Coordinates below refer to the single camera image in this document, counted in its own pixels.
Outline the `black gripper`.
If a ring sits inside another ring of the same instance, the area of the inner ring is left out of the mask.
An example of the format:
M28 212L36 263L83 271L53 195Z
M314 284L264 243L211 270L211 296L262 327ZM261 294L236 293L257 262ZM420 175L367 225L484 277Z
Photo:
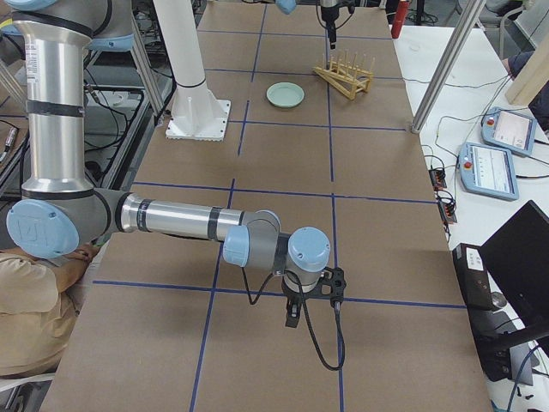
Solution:
M338 0L320 0L321 19L328 29L329 47L335 48L337 41L336 20L340 15L340 3Z
M317 296L320 293L320 284L313 287L304 288L304 296L297 290L291 289L285 282L281 283L281 288L285 296L287 297L286 305L286 322L285 326L289 328L297 328L299 325L301 307L303 302L307 299Z

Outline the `person's bare hand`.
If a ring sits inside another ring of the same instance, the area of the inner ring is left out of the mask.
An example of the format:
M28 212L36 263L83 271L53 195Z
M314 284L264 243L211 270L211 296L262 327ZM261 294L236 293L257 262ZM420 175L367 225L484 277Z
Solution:
M65 255L65 257L71 259L79 259L91 263L99 252L99 246L86 243L78 246L74 251Z

